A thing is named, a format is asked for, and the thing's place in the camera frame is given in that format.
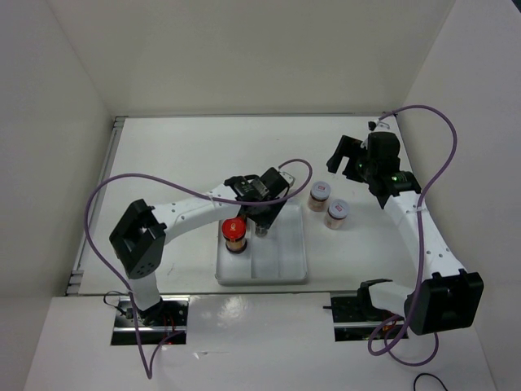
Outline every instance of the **white wall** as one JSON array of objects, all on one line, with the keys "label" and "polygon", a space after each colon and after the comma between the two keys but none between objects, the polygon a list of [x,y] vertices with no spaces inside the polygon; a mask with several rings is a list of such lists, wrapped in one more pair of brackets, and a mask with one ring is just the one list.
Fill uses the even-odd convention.
[{"label": "white wall", "polygon": [[0,53],[0,375],[16,391],[66,288],[111,118],[44,0],[0,2]]},{"label": "white wall", "polygon": [[[497,388],[519,389],[521,13],[511,0],[457,0],[405,103],[439,108],[458,130],[453,165],[427,202],[451,248],[484,278],[475,325]],[[399,122],[425,184],[449,153],[449,130],[430,113]]]},{"label": "white wall", "polygon": [[113,114],[374,112],[453,0],[49,0]]}]

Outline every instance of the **jar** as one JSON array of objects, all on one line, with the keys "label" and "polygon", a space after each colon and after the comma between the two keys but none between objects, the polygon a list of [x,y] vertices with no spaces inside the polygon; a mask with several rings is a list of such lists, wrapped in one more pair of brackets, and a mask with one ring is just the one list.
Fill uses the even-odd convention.
[{"label": "jar", "polygon": [[326,202],[331,194],[331,187],[325,182],[315,182],[311,186],[308,198],[308,207],[314,212],[322,212],[326,208]]},{"label": "jar", "polygon": [[338,230],[348,216],[349,205],[344,200],[334,200],[327,209],[324,223],[332,230]]},{"label": "jar", "polygon": [[246,223],[242,218],[236,217],[225,220],[222,223],[221,230],[228,251],[240,254],[246,249]]}]

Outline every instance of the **black wire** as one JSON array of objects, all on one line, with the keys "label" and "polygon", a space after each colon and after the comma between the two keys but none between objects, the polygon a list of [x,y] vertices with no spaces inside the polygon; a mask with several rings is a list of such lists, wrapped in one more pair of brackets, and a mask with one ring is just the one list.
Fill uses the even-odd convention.
[{"label": "black wire", "polygon": [[120,313],[123,315],[123,316],[126,316],[126,311],[123,310],[121,307],[119,307],[118,305],[113,305],[113,304],[110,304],[110,303],[107,303],[107,296],[109,293],[117,293],[118,295],[120,296],[124,296],[125,294],[124,293],[121,293],[119,291],[108,291],[107,293],[105,293],[103,295],[103,303],[105,303],[106,305],[109,305],[111,307],[114,307],[115,309],[117,309],[118,311],[120,311]]},{"label": "black wire", "polygon": [[441,379],[440,379],[438,376],[436,376],[436,375],[432,375],[431,373],[426,373],[426,372],[420,373],[418,376],[416,376],[416,377],[414,378],[414,382],[413,382],[413,391],[416,391],[416,382],[417,382],[418,379],[419,379],[420,377],[422,377],[422,376],[430,376],[430,377],[434,377],[436,380],[438,380],[438,381],[440,382],[441,386],[443,387],[443,389],[444,389],[445,391],[449,391],[449,390],[447,389],[447,387],[445,387],[445,384],[443,384],[443,381],[441,381]]}]

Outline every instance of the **white tray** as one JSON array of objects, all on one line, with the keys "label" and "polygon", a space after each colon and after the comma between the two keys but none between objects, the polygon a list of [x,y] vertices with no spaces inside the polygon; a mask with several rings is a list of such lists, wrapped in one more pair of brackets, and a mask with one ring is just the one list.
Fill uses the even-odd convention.
[{"label": "white tray", "polygon": [[217,269],[220,285],[275,285],[306,283],[308,265],[300,204],[287,201],[268,234],[255,235],[255,223],[247,222],[247,247],[243,253],[226,249],[219,222]]}]

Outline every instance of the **white tabletop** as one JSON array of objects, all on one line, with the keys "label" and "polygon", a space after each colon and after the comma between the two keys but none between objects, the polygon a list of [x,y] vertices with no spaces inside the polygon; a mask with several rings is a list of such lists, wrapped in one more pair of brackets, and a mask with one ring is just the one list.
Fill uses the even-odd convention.
[{"label": "white tabletop", "polygon": [[[269,167],[300,157],[313,166],[313,180],[328,182],[332,198],[350,203],[350,214],[340,231],[323,224],[323,213],[303,207],[308,282],[303,285],[223,287],[215,279],[217,224],[176,238],[164,248],[156,271],[163,293],[213,292],[330,292],[357,289],[369,279],[394,279],[413,286],[414,268],[405,244],[391,219],[380,209],[367,185],[327,172],[326,162],[343,134],[365,139],[363,116],[228,116],[126,119],[110,175],[152,174],[197,191],[208,191],[226,178],[263,174]],[[386,122],[401,136],[394,118]],[[403,148],[401,168],[410,169]],[[287,171],[302,183],[306,168],[297,163]],[[309,187],[298,196],[305,205]],[[108,241],[122,213],[134,200],[163,204],[186,198],[180,191],[142,179],[110,184],[94,225],[94,241],[112,264],[123,271]],[[122,284],[87,248],[81,259],[85,271],[80,294],[122,289]]]},{"label": "white tabletop", "polygon": [[[191,297],[186,345],[162,348],[147,380],[135,346],[110,346],[112,307],[100,297],[55,298],[25,391],[411,390],[422,371],[450,390],[495,389],[473,327],[441,333],[434,361],[404,367],[370,356],[364,341],[335,342],[328,302],[327,293]],[[432,335],[411,336],[393,351],[418,361],[432,346]],[[154,346],[144,349],[150,358]],[[433,379],[418,384],[440,389]]]}]

